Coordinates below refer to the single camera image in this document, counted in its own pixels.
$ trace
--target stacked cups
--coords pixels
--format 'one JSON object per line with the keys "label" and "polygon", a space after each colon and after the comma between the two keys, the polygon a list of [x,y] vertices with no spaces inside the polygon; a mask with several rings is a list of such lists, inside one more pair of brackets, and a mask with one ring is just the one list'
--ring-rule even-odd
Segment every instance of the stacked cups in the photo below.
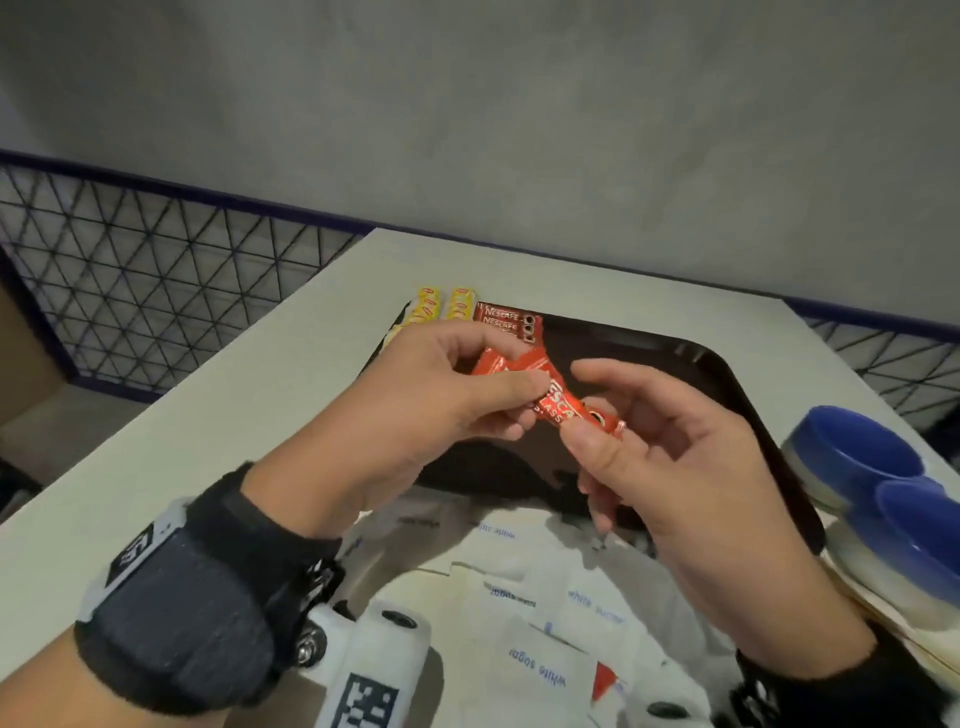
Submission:
{"label": "stacked cups", "polygon": [[842,407],[811,409],[783,444],[810,498],[838,516],[827,549],[920,629],[960,622],[960,503],[900,436]]}

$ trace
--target black tray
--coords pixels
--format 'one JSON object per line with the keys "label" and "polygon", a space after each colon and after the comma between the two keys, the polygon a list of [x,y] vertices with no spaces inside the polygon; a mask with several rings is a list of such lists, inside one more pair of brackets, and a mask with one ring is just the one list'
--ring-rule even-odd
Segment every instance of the black tray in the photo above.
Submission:
{"label": "black tray", "polygon": [[[783,460],[780,448],[767,432],[731,368],[718,354],[699,344],[629,328],[594,324],[563,316],[541,314],[543,343],[551,361],[573,394],[585,397],[596,388],[570,375],[570,362],[585,357],[607,357],[646,364],[685,381],[750,423],[770,472],[780,488],[790,517],[813,553],[824,547],[824,527],[797,476]],[[396,323],[403,318],[397,316]],[[380,352],[371,355],[367,365]],[[537,422],[522,440],[503,443],[470,440],[457,443],[423,469],[420,485],[473,497],[506,500],[543,500],[551,509],[571,516],[588,516],[586,498],[576,487],[577,464],[566,451],[557,430]],[[643,521],[630,508],[617,512],[618,525],[641,529]]]}

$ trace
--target hand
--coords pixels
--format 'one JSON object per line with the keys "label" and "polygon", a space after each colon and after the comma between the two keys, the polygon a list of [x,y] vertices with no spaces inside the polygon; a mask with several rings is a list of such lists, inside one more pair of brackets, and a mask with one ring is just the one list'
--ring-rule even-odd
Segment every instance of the hand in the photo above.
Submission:
{"label": "hand", "polygon": [[366,372],[248,473],[244,494],[284,527],[338,536],[361,511],[409,488],[458,440],[516,440],[536,420],[523,405],[543,395],[546,372],[469,376],[461,359],[527,346],[496,327],[436,322],[404,328]]}
{"label": "hand", "polygon": [[768,669],[812,679],[866,659],[873,633],[807,550],[743,418],[650,367],[584,359],[572,372],[609,388],[587,402],[629,428],[618,441],[561,427],[601,531],[620,502],[634,508],[690,603]]}

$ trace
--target white table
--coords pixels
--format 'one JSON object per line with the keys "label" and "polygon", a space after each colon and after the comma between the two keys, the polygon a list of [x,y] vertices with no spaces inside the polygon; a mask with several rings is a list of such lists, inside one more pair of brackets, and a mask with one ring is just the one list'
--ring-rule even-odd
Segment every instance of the white table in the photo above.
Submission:
{"label": "white table", "polygon": [[698,342],[778,442],[812,405],[846,406],[901,434],[960,498],[960,476],[777,299],[375,231],[0,528],[0,677],[73,620],[92,574],[171,499],[263,455],[349,385],[422,285]]}

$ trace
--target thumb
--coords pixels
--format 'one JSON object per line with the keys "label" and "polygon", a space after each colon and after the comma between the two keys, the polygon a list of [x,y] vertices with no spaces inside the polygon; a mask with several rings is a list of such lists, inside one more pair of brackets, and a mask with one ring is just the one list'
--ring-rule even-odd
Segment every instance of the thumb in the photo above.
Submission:
{"label": "thumb", "polygon": [[542,370],[497,372],[468,376],[468,416],[471,421],[505,409],[529,404],[546,394],[550,375]]}
{"label": "thumb", "polygon": [[561,425],[560,439],[584,470],[627,503],[641,499],[654,466],[626,443],[579,417]]}

